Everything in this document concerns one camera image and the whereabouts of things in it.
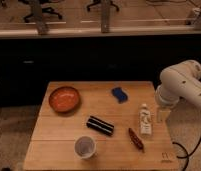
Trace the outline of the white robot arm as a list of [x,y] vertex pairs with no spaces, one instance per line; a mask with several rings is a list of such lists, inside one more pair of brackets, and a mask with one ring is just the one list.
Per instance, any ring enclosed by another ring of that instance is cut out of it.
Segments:
[[155,91],[158,123],[166,121],[180,98],[201,110],[200,79],[201,64],[196,60],[186,60],[161,71],[161,84]]

